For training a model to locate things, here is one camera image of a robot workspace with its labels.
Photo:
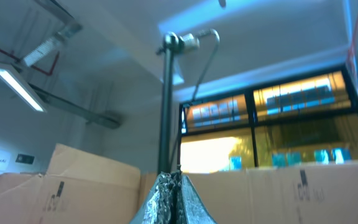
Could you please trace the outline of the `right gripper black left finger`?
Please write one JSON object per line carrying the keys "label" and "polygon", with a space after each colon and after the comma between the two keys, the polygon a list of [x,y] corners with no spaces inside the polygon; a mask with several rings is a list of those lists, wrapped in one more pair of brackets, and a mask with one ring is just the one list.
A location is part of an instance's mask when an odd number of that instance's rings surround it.
{"label": "right gripper black left finger", "polygon": [[130,224],[169,224],[175,183],[168,173],[144,174],[140,180],[139,209]]}

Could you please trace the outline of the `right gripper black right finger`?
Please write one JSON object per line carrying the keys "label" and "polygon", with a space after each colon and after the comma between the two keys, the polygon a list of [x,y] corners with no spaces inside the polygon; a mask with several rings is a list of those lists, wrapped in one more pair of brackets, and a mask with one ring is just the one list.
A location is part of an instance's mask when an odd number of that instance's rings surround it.
{"label": "right gripper black right finger", "polygon": [[176,196],[176,220],[180,224],[216,224],[198,195],[190,178],[177,165],[179,189]]}

